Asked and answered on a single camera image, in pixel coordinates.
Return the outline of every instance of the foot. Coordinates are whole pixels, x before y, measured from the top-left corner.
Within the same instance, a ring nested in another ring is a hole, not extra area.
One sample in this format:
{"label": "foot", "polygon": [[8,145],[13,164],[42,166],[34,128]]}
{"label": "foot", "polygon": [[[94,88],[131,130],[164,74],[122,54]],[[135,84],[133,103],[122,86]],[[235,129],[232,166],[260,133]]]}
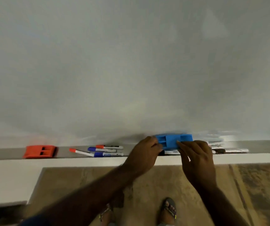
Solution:
{"label": "foot", "polygon": [[[168,201],[165,202],[165,205],[168,207],[168,209],[171,212],[176,214],[176,209],[172,205],[170,205]],[[159,216],[159,222],[164,223],[164,224],[174,225],[175,224],[175,217],[173,217],[173,215],[167,209],[163,209],[160,213],[160,216]]]}
{"label": "foot", "polygon": [[110,208],[110,205],[107,204],[107,209],[105,212],[102,213],[100,217],[100,225],[101,226],[108,226],[109,223],[115,223],[114,213]]}

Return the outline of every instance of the person's left hand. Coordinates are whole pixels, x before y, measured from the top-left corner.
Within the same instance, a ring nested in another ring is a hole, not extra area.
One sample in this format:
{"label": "person's left hand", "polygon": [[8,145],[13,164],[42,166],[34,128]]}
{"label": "person's left hand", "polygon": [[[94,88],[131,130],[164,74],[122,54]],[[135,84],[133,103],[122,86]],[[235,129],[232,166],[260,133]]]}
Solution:
{"label": "person's left hand", "polygon": [[146,137],[141,140],[131,151],[123,167],[132,170],[137,176],[149,171],[155,164],[162,145],[156,137]]}

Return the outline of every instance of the blue sleeve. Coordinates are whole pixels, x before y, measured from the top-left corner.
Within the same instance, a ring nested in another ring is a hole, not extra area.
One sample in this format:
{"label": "blue sleeve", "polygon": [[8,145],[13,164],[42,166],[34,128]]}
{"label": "blue sleeve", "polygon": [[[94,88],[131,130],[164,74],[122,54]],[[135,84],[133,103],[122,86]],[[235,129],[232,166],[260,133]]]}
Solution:
{"label": "blue sleeve", "polygon": [[51,226],[48,220],[42,215],[36,215],[23,220],[18,226]]}

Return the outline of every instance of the person's left arm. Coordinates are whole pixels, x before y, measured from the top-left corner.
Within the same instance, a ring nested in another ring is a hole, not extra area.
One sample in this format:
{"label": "person's left arm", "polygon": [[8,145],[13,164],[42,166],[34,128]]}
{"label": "person's left arm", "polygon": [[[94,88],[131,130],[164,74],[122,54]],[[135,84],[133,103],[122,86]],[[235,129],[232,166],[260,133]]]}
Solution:
{"label": "person's left arm", "polygon": [[153,167],[161,150],[156,137],[141,140],[123,165],[48,207],[42,216],[51,226],[89,225],[116,193]]}

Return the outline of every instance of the person's right arm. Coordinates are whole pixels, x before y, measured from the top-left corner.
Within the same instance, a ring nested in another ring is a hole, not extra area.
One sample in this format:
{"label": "person's right arm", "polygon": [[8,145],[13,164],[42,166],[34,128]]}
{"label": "person's right arm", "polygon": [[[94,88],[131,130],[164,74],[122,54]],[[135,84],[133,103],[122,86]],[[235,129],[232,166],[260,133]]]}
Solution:
{"label": "person's right arm", "polygon": [[248,226],[217,186],[212,150],[208,144],[200,140],[177,144],[183,172],[199,193],[215,226]]}

